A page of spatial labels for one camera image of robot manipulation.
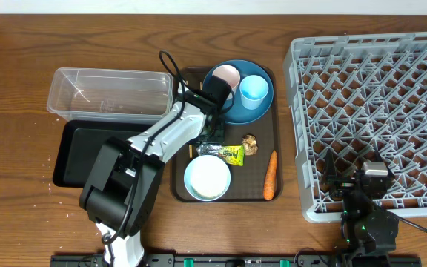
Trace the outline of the dark blue round plate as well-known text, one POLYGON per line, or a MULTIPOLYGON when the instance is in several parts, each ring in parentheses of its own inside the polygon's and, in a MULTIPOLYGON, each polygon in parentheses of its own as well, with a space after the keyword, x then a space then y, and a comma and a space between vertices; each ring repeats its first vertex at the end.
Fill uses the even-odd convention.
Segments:
POLYGON ((240 73, 240 82, 250 75, 258 75, 264 78, 269 86, 268 95, 264 98, 262 104, 255 110, 248 110, 243 107, 240 99, 239 86, 236 89, 235 97, 231 100, 226 100, 223 108, 231 108, 225 114, 225 122, 232 125, 244 125, 252 123, 260 119, 267 113, 274 100, 274 85, 272 78, 266 73, 265 69, 260 67, 258 64, 249 62, 246 60, 234 59, 226 62, 222 62, 210 70, 207 76, 204 78, 203 84, 207 82, 213 75, 213 71, 220 65, 232 65, 240 73))

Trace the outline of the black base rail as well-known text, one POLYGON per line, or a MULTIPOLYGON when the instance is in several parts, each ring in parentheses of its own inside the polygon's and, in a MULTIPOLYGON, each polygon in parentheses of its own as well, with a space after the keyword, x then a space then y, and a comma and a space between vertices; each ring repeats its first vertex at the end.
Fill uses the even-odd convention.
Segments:
MULTIPOLYGON (((240 257, 240 256, 201 256, 182 257, 172 254, 149 254, 141 260, 141 267, 319 267, 328 266, 323 255, 321 260, 317 255, 299 255, 297 257, 240 257)), ((92 255, 53 255, 50 267, 85 267, 108 266, 102 254, 92 255)))

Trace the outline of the grey plastic dishwasher rack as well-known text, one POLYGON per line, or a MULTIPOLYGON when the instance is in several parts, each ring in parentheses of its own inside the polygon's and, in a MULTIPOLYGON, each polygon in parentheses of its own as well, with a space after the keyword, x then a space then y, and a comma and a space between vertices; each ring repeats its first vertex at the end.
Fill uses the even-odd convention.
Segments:
POLYGON ((345 176, 378 150, 395 175, 378 204, 427 217, 427 32, 297 38, 283 70, 304 218, 340 219, 320 187, 329 148, 345 176))

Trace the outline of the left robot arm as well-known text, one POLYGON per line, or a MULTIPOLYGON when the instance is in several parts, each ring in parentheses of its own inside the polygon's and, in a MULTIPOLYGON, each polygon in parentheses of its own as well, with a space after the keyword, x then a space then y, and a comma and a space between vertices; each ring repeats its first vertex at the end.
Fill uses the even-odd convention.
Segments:
POLYGON ((187 142, 213 127, 231 86, 212 76, 201 90, 183 88, 171 111, 146 131, 101 146, 79 198, 102 234, 107 266, 137 266, 140 231, 156 200, 165 164, 187 142))

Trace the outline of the brown mushroom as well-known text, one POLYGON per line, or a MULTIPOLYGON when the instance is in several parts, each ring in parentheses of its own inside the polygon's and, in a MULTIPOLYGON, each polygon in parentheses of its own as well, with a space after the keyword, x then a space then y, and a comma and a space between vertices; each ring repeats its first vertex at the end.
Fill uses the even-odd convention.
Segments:
POLYGON ((242 146, 246 156, 252 156, 258 151, 257 140, 254 135, 246 134, 242 138, 242 146))

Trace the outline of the light blue plastic cup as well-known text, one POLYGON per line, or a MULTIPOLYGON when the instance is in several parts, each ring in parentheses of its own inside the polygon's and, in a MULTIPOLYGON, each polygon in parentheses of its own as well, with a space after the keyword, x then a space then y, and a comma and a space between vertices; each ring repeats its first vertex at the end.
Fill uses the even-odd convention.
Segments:
POLYGON ((257 109, 268 95, 267 81, 258 75, 246 76, 239 85, 240 99, 244 108, 257 109))

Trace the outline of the orange carrot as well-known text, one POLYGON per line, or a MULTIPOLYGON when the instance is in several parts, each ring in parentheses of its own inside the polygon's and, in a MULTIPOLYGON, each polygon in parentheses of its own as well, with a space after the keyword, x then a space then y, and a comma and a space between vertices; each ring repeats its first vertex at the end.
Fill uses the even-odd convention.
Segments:
POLYGON ((274 192, 276 189, 277 163, 278 155, 276 151, 273 151, 268 163, 263 187, 263 197, 265 200, 272 200, 274 198, 274 192))

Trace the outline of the pink plastic cup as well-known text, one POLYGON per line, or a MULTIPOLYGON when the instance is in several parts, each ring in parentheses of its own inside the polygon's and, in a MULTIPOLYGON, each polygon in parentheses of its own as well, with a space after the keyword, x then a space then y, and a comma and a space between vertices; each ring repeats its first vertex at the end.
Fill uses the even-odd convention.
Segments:
POLYGON ((216 76, 228 83, 232 90, 228 100, 234 99, 236 89, 240 83, 239 71, 232 65, 220 65, 213 70, 213 76, 216 76))

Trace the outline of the black plastic tray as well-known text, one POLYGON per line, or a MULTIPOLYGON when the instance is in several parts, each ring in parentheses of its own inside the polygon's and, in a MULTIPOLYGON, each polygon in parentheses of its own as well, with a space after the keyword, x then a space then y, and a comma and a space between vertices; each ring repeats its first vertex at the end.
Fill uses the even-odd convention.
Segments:
POLYGON ((53 183, 58 187, 82 188, 101 146, 111 137, 126 140, 146 131, 146 124, 71 120, 62 133, 53 183))

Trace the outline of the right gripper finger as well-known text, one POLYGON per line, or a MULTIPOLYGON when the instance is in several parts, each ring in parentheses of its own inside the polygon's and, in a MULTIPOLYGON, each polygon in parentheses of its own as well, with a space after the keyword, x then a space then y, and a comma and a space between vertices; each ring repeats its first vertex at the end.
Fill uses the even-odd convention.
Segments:
POLYGON ((337 169, 334 162, 334 155, 329 148, 325 155, 324 175, 326 178, 334 178, 337 175, 337 169))
POLYGON ((374 167, 374 173, 375 174, 393 174, 391 169, 385 164, 383 158, 380 156, 380 153, 378 150, 374 152, 376 164, 374 167))

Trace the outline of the clear plastic bin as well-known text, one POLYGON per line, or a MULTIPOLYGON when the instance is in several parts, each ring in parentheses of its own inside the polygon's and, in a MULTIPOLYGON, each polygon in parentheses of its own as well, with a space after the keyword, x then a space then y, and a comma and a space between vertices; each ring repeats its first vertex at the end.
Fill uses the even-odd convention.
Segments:
POLYGON ((55 71, 47 110, 67 121, 152 125, 170 112, 169 73, 61 67, 55 71))

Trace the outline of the dark brown serving tray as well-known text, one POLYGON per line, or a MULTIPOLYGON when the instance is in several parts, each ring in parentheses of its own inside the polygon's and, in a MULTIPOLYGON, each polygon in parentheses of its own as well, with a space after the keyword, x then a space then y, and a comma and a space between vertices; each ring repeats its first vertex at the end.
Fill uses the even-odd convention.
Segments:
MULTIPOLYGON (((199 83, 204 81, 208 72, 214 67, 186 67, 182 69, 182 75, 188 85, 200 88, 199 83)), ((277 152, 277 175, 274 196, 278 197, 282 192, 281 154, 277 118, 277 92, 276 81, 271 70, 266 67, 266 73, 272 78, 274 85, 274 100, 269 110, 260 119, 244 125, 232 125, 225 122, 225 141, 222 145, 240 145, 246 134, 256 137, 259 150, 252 156, 245 156, 244 165, 229 165, 231 171, 231 184, 226 193, 216 202, 264 202, 263 186, 268 163, 273 151, 277 152)), ((193 158, 196 157, 196 146, 193 146, 193 158)), ((199 202, 192 197, 184 183, 184 173, 192 160, 189 158, 188 145, 179 150, 171 160, 171 193, 182 202, 199 202)))

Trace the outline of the foil and yellow snack wrapper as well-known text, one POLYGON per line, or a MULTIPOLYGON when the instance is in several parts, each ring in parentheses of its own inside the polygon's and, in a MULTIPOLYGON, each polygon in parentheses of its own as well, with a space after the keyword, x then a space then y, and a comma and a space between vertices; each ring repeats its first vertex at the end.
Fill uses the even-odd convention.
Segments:
POLYGON ((242 145, 222 146, 219 144, 201 144, 198 155, 212 155, 224 160, 229 165, 244 165, 244 147, 242 145))

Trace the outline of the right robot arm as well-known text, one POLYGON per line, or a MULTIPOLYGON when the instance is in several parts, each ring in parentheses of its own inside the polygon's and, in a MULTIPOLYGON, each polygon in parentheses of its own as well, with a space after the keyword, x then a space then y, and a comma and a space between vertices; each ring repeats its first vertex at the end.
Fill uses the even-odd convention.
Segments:
POLYGON ((396 249, 398 219, 376 206, 384 197, 394 175, 379 154, 363 163, 351 176, 342 175, 327 150, 320 185, 333 200, 342 200, 340 229, 346 247, 330 258, 330 266, 390 266, 388 253, 396 249))

